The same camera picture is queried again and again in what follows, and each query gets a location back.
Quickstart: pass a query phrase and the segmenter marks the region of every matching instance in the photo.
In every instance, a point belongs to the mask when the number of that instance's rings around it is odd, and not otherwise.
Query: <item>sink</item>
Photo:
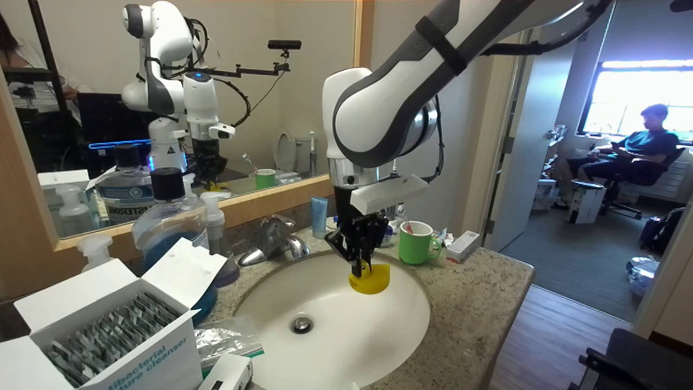
[[[389,262],[389,287],[355,292],[352,267],[332,251],[286,265],[257,281],[236,316],[257,326],[264,355],[253,383],[264,390],[353,390],[399,369],[421,345],[432,306],[419,280]]]

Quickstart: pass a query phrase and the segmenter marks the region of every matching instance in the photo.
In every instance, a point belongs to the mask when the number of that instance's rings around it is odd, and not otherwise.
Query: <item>plastic bag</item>
[[[655,257],[631,257],[627,262],[627,278],[631,283],[631,292],[635,297],[645,297],[658,271],[658,262]]]
[[[195,330],[195,345],[203,373],[208,373],[223,353],[236,353],[244,357],[262,355],[264,348],[257,343],[255,330],[257,327],[242,316],[234,316],[225,330]]]

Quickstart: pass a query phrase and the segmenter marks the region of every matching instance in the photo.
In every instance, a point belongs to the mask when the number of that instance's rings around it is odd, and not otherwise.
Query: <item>yellow sponge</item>
[[[362,260],[362,278],[348,276],[353,291],[362,295],[378,295],[389,287],[389,265],[370,265]]]

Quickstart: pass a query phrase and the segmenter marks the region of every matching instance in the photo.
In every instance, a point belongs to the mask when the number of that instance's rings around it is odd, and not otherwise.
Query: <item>trash can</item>
[[[572,200],[568,208],[569,224],[594,224],[603,210],[606,186],[598,183],[572,180]]]

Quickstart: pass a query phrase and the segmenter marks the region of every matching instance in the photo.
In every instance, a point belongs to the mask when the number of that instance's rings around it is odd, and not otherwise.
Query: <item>person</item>
[[[610,144],[608,148],[596,148],[585,158],[568,158],[564,189],[569,186],[572,177],[589,180],[596,177],[614,180],[623,177],[656,177],[660,175],[676,157],[679,137],[666,131],[669,109],[666,104],[653,104],[642,111],[645,131],[637,131],[627,139]],[[555,205],[566,208],[569,192]]]

